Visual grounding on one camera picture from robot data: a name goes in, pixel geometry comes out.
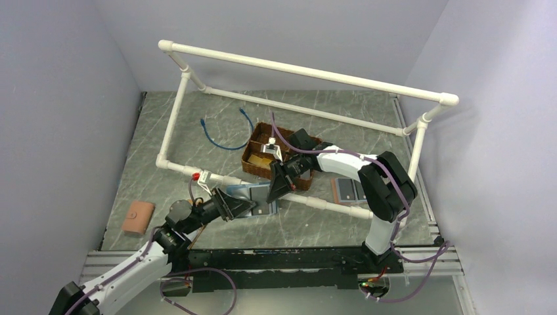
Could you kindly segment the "grey credit card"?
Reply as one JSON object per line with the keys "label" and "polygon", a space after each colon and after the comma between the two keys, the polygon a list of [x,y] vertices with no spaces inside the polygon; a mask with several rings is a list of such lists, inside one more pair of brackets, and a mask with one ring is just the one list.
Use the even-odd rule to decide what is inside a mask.
{"label": "grey credit card", "polygon": [[272,206],[267,203],[269,185],[250,187],[250,199],[257,203],[252,209],[252,216],[270,215]]}

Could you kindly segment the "blue card holder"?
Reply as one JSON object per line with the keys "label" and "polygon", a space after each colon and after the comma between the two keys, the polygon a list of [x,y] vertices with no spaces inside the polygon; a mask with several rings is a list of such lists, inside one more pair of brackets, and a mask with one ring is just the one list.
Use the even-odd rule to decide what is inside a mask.
{"label": "blue card holder", "polygon": [[260,182],[255,184],[230,185],[226,188],[226,193],[232,197],[254,201],[256,206],[245,211],[240,219],[264,217],[278,215],[279,209],[277,202],[267,203],[270,182]]}

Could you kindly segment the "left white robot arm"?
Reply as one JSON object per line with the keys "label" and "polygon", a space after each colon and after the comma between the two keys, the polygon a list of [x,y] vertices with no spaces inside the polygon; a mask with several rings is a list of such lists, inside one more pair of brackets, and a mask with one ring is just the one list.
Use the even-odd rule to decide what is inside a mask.
{"label": "left white robot arm", "polygon": [[194,243],[190,235],[198,236],[215,219],[231,221],[256,205],[255,201],[232,197],[219,188],[201,202],[174,202],[163,225],[152,230],[137,252],[83,285],[66,284],[58,292],[50,314],[116,314],[155,281],[187,270]]}

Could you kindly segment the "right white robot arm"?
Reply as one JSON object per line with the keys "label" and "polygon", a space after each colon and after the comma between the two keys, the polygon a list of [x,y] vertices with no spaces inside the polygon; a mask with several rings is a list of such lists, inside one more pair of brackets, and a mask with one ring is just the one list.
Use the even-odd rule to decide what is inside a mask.
{"label": "right white robot arm", "polygon": [[360,183],[372,213],[370,231],[364,245],[362,264],[378,272],[387,264],[399,215],[408,210],[417,189],[394,153],[364,155],[343,150],[329,142],[316,142],[300,129],[285,141],[295,153],[286,161],[270,164],[271,183],[267,202],[271,203],[295,190],[295,179],[307,171],[335,173]]}

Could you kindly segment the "gold cards in basket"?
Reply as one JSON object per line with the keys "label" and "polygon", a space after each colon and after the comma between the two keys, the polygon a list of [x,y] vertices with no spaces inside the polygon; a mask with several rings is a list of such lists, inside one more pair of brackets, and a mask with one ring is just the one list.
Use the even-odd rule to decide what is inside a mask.
{"label": "gold cards in basket", "polygon": [[256,155],[250,155],[248,158],[248,163],[267,170],[270,170],[270,163],[272,162],[273,160],[271,159],[267,159],[266,157],[259,157]]}

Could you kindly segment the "brown wicker divided basket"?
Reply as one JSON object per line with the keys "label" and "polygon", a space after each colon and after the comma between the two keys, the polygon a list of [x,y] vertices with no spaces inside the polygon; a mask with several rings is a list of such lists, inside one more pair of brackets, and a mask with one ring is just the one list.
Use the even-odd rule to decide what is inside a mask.
{"label": "brown wicker divided basket", "polygon": [[[292,136],[295,133],[295,131],[290,129],[285,129],[282,127],[278,127],[278,130],[280,131],[280,134],[287,140],[288,143],[294,146],[297,145],[297,142],[294,140]],[[241,157],[242,170],[245,173],[249,173],[251,175],[255,175],[257,177],[261,177],[269,180],[271,179],[271,170],[262,169],[248,163],[248,158],[250,155],[256,155],[262,158],[275,160],[271,154],[265,154],[261,152],[261,146],[268,142],[269,138],[271,137],[271,132],[272,132],[271,124],[264,123],[264,122],[259,122],[256,124],[255,129],[252,132],[252,135],[250,136],[248,140],[248,144],[246,145],[246,148],[244,149],[244,152]],[[282,157],[284,161],[287,161],[288,159],[292,158],[295,154],[297,154],[295,151],[287,147],[283,143],[283,141],[281,141],[281,139],[279,139],[276,135],[275,138],[276,138],[276,143],[280,146],[280,149],[282,151]],[[314,171],[311,171],[310,179],[297,178],[294,181],[296,190],[308,191],[311,187],[313,176],[314,176]]]}

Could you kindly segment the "white PVC pipe frame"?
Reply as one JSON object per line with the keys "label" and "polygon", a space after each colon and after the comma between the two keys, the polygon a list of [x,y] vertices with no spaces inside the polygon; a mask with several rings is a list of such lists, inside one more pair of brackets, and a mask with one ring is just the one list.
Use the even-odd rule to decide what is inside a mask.
{"label": "white PVC pipe frame", "polygon": [[[350,125],[356,125],[358,127],[364,127],[367,129],[390,133],[399,137],[409,136],[412,132],[415,132],[416,136],[415,136],[414,148],[412,149],[410,166],[408,170],[408,174],[412,179],[415,178],[416,172],[418,170],[418,162],[422,151],[422,145],[425,137],[425,130],[427,129],[429,123],[433,120],[433,118],[443,113],[444,111],[448,110],[449,108],[455,107],[459,103],[459,97],[451,93],[437,93],[437,92],[426,91],[422,89],[416,89],[412,87],[405,87],[402,85],[395,85],[391,83],[385,83],[381,81],[355,77],[351,75],[344,75],[340,73],[338,74],[338,73],[328,72],[324,70],[307,68],[303,66],[285,64],[282,62],[275,62],[275,61],[270,61],[270,60],[265,60],[260,58],[253,58],[249,56],[242,56],[238,54],[215,51],[211,49],[203,49],[200,47],[193,47],[193,46],[183,45],[179,43],[174,43],[172,41],[165,40],[165,39],[159,41],[158,47],[162,52],[167,54],[174,61],[174,63],[176,63],[176,65],[178,65],[181,71],[181,80],[179,83],[177,96],[175,98],[173,107],[171,109],[169,121],[167,123],[166,131],[162,140],[162,145],[156,157],[156,166],[160,169],[175,171],[186,176],[191,176],[195,173],[199,173],[201,172],[201,169],[193,166],[180,165],[174,163],[168,159],[167,153],[169,150],[172,134],[177,121],[177,116],[179,114],[184,96],[186,94],[187,83],[189,81],[193,82],[197,86],[199,91],[208,95],[211,94],[217,96],[224,96],[228,98],[233,98],[235,100],[243,100],[254,104],[261,104],[264,106],[289,110],[292,112],[307,114],[310,116],[321,117],[332,121],[347,123]],[[369,121],[349,118],[349,117],[345,117],[337,114],[331,114],[328,112],[322,112],[314,109],[302,108],[300,106],[267,100],[265,98],[258,98],[254,96],[248,96],[245,94],[233,93],[233,92],[228,92],[220,89],[213,89],[207,86],[206,84],[204,84],[203,82],[201,82],[201,80],[191,69],[191,67],[180,57],[181,53],[191,54],[194,56],[201,56],[206,58],[212,58],[215,60],[221,60],[226,62],[233,62],[236,64],[243,64],[247,66],[254,66],[266,70],[274,70],[274,71],[284,72],[288,74],[302,75],[306,77],[322,79],[322,80],[331,81],[335,83],[343,83],[346,85],[353,85],[355,87],[364,87],[375,91],[387,92],[393,95],[403,95],[403,96],[409,96],[409,97],[418,98],[422,100],[429,100],[435,102],[436,105],[431,110],[424,112],[414,123],[410,124],[408,127],[405,128],[389,127],[387,125],[371,123]]]}

